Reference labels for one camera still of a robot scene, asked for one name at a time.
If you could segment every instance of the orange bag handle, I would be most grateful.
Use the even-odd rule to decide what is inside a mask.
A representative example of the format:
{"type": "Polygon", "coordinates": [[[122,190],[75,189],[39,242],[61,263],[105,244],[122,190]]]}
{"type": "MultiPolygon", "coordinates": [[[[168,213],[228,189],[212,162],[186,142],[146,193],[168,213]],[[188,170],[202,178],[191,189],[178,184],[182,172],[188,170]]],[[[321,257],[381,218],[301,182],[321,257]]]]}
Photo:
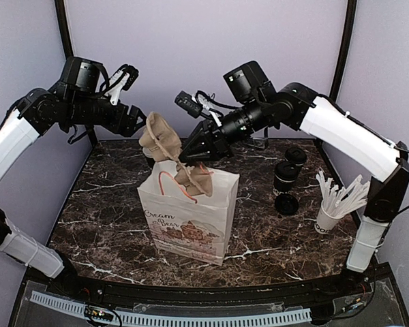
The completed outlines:
{"type": "Polygon", "coordinates": [[[197,199],[191,197],[191,195],[189,195],[186,192],[186,190],[184,190],[182,188],[182,186],[180,184],[178,184],[178,182],[175,180],[175,178],[173,176],[171,176],[171,174],[169,172],[165,172],[165,171],[162,171],[162,172],[159,173],[159,188],[161,189],[161,194],[163,196],[165,195],[165,193],[164,193],[164,189],[162,188],[162,174],[168,175],[172,179],[172,181],[176,183],[177,187],[183,192],[183,194],[185,194],[185,196],[187,196],[189,199],[193,200],[197,204],[197,199]]]}

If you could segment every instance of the black metal pole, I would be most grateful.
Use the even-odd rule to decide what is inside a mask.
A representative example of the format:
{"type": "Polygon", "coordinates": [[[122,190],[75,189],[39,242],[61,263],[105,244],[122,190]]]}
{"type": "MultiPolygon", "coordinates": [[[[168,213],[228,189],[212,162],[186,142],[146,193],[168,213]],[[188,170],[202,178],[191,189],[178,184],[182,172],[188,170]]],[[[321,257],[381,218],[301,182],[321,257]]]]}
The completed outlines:
{"type": "MultiPolygon", "coordinates": [[[[71,43],[70,30],[68,29],[67,14],[65,12],[65,4],[63,0],[55,0],[55,7],[59,32],[61,34],[63,53],[65,54],[65,58],[73,57],[74,51],[71,43]]],[[[98,140],[94,132],[94,126],[85,125],[85,128],[87,129],[91,145],[95,147],[95,145],[98,143],[98,140]]]]}
{"type": "Polygon", "coordinates": [[[332,87],[329,97],[336,101],[338,98],[339,88],[341,87],[342,77],[346,67],[348,50],[350,49],[350,40],[352,38],[354,17],[356,16],[357,0],[348,0],[346,20],[344,31],[342,33],[341,48],[339,49],[338,61],[336,63],[335,75],[333,77],[332,87]]]}

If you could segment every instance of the white paper bag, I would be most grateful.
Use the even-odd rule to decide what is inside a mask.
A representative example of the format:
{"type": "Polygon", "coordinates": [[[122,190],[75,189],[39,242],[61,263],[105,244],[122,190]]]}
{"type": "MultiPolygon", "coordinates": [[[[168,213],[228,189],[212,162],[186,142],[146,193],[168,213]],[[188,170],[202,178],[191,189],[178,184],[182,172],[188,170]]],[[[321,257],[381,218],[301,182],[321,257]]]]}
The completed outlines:
{"type": "Polygon", "coordinates": [[[176,163],[170,160],[154,165],[138,193],[158,249],[222,265],[232,229],[239,175],[209,171],[213,172],[213,194],[194,196],[197,203],[185,196],[169,176],[177,174],[176,163]]]}

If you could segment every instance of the marble surface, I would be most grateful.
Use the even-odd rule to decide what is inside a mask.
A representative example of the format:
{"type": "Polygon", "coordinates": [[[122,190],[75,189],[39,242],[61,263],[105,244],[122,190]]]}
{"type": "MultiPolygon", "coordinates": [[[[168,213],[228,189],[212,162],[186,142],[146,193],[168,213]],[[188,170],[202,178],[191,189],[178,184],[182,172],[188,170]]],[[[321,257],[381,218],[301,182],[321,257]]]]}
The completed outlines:
{"type": "Polygon", "coordinates": [[[233,287],[300,281],[340,272],[356,226],[344,217],[330,235],[314,230],[321,201],[315,179],[327,167],[311,140],[270,140],[266,150],[233,146],[235,156],[210,166],[240,174],[232,237],[222,266],[157,250],[137,187],[150,175],[137,141],[99,143],[53,232],[50,246],[64,252],[82,276],[179,287],[233,287]],[[273,168],[290,146],[308,161],[291,194],[296,215],[274,209],[273,168]]]}

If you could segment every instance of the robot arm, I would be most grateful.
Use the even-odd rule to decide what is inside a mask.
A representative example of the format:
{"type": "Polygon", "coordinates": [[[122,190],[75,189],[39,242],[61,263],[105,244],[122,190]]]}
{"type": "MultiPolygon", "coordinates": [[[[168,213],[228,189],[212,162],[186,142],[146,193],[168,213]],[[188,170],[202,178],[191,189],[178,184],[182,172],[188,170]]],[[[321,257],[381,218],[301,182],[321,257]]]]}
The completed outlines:
{"type": "MultiPolygon", "coordinates": [[[[138,70],[124,65],[108,80],[101,63],[68,58],[60,80],[50,90],[34,89],[8,110],[0,127],[0,180],[20,155],[55,123],[65,132],[70,127],[77,130],[76,125],[101,125],[114,134],[133,135],[145,125],[146,116],[139,108],[122,104],[119,94],[128,90],[137,77],[138,70]],[[105,77],[105,89],[96,93],[100,73],[105,77]]],[[[58,277],[65,273],[65,267],[73,270],[64,255],[19,230],[1,209],[0,251],[47,277],[58,277]]]]}
{"type": "Polygon", "coordinates": [[[181,92],[175,103],[191,116],[203,116],[183,145],[180,159],[215,161],[232,156],[230,145],[265,127],[283,123],[320,138],[344,152],[372,173],[367,206],[348,256],[347,268],[362,273],[397,215],[409,183],[407,155],[344,112],[330,99],[299,83],[276,92],[255,61],[224,75],[235,99],[243,106],[215,118],[202,110],[200,100],[181,92]]]}

